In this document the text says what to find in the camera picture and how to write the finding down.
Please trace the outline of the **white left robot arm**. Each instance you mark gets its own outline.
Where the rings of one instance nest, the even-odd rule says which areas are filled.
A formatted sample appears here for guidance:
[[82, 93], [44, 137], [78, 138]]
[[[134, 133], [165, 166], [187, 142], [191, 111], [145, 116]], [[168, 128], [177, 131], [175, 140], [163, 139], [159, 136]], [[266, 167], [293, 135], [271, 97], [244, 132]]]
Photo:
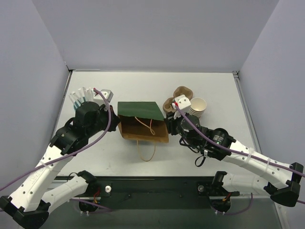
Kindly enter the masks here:
[[0, 198], [0, 208], [24, 229], [39, 229], [66, 201], [80, 194], [95, 194], [97, 178], [85, 170], [51, 191], [48, 187], [81, 149], [92, 146], [92, 136], [115, 131], [119, 122], [111, 105], [82, 103], [75, 116], [57, 130], [35, 170], [14, 192]]

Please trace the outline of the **green paper bag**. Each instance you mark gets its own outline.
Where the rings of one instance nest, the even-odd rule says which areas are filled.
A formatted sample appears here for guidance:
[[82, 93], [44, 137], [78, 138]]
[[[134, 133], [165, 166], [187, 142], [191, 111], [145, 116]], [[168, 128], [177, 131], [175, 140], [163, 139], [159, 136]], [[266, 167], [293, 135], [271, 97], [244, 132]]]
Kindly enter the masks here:
[[[140, 159], [149, 162], [155, 155], [156, 144], [169, 142], [169, 134], [164, 116], [156, 102], [120, 101], [117, 103], [117, 115], [120, 119], [119, 130], [125, 140], [134, 140]], [[154, 144], [151, 157], [145, 159], [140, 152], [139, 142]]]

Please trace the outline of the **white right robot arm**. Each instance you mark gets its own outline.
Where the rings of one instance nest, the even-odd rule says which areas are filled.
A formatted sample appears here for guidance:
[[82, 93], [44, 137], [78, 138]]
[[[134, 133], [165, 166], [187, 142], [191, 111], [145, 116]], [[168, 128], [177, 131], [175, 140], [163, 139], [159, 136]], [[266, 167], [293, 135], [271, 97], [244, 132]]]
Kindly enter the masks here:
[[294, 207], [299, 201], [303, 165], [273, 160], [246, 147], [228, 134], [225, 129], [209, 129], [201, 126], [193, 115], [166, 115], [165, 123], [169, 134], [179, 135], [180, 145], [200, 153], [203, 159], [213, 158], [239, 166], [251, 175], [237, 175], [218, 171], [211, 183], [212, 191], [252, 193], [269, 196], [277, 204]]

